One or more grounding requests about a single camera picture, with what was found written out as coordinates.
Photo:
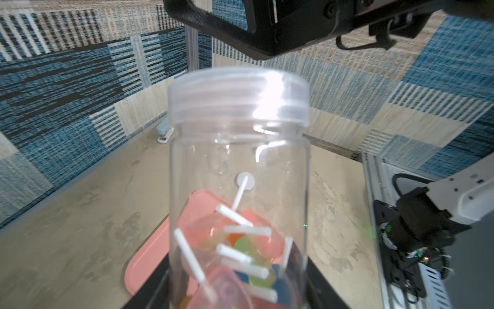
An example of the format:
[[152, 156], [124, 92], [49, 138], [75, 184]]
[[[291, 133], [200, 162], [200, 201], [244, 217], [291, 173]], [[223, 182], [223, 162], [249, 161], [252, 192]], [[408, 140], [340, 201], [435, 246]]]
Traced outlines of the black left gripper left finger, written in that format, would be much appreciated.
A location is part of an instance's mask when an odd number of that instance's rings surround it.
[[169, 255], [167, 254], [140, 290], [122, 309], [169, 309], [170, 273]]

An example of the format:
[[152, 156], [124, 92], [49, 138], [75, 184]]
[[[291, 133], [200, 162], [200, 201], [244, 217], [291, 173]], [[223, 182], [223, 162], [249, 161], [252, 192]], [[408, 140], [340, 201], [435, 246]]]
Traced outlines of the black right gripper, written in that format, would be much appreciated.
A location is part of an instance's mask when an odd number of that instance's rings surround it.
[[432, 13], [443, 10], [462, 18], [493, 21], [493, 1], [277, 1], [274, 50], [300, 50], [369, 27], [375, 38], [364, 47], [390, 49], [392, 36], [413, 39]]

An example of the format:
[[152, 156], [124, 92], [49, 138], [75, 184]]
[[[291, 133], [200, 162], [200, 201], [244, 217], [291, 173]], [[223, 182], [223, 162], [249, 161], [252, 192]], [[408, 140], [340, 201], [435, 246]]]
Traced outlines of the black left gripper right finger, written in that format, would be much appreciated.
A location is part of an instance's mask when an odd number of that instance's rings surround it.
[[346, 302], [309, 258], [307, 260], [306, 301], [311, 309], [349, 309]]

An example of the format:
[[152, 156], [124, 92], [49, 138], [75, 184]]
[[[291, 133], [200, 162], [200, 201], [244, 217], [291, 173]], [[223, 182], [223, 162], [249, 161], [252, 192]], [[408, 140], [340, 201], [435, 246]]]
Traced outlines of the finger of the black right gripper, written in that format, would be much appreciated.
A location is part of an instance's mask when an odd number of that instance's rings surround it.
[[340, 23], [339, 1], [243, 1], [247, 29], [196, 6], [164, 1], [166, 13], [254, 60], [266, 60], [327, 39]]

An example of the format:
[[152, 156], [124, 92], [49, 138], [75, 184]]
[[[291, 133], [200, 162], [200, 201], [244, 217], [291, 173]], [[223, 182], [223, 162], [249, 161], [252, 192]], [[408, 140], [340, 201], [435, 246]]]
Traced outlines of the candy jar patterned lid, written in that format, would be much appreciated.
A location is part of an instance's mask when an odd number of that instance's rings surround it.
[[[171, 144], [171, 308], [302, 308], [307, 282], [306, 234], [310, 143], [296, 126], [275, 122], [182, 125]], [[255, 178], [251, 191], [236, 176]], [[226, 202], [191, 224], [180, 219], [192, 193]], [[223, 300], [211, 270], [226, 265], [249, 298]]]

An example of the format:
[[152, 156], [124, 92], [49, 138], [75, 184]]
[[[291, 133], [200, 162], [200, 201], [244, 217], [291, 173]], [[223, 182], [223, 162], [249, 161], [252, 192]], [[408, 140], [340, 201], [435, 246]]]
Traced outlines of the white jar lid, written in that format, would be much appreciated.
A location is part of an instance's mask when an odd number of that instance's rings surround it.
[[246, 191], [251, 191], [255, 187], [255, 178], [249, 172], [240, 172], [236, 176], [235, 181], [238, 188], [243, 187]]

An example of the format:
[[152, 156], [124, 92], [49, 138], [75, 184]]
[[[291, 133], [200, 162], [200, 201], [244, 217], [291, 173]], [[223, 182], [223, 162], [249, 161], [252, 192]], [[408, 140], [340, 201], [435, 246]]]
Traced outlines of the pink plastic tray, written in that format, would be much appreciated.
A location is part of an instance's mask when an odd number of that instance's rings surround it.
[[[226, 202], [214, 193], [208, 190], [195, 191], [188, 199], [179, 226], [184, 227], [208, 214], [212, 214], [219, 205], [226, 205]], [[131, 295], [136, 295], [158, 268], [158, 265], [166, 260], [170, 249], [171, 235], [169, 232], [169, 219], [166, 219], [132, 257], [124, 276], [124, 283]], [[235, 265], [236, 262], [227, 259], [222, 262], [227, 264], [218, 265], [210, 271], [208, 276], [210, 285], [223, 300], [239, 300], [243, 296], [248, 299], [248, 290], [244, 283], [240, 281], [234, 270], [228, 267], [229, 265]]]

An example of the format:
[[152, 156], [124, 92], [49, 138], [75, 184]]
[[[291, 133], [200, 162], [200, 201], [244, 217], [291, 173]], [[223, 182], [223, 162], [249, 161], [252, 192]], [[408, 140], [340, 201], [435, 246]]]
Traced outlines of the grey stapler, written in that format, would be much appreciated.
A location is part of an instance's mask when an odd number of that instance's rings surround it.
[[163, 120], [156, 127], [156, 134], [158, 135], [157, 142], [159, 144], [167, 144], [174, 132], [174, 128], [169, 124], [168, 116], [165, 116]]

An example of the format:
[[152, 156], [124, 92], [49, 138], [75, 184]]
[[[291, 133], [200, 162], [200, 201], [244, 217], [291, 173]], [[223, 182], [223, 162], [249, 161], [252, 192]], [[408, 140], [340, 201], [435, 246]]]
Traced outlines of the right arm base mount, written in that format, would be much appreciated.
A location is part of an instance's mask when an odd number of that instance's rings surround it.
[[442, 248], [392, 250], [382, 233], [399, 217], [398, 211], [379, 200], [373, 202], [372, 210], [385, 308], [452, 308], [445, 286], [452, 272], [450, 256]]

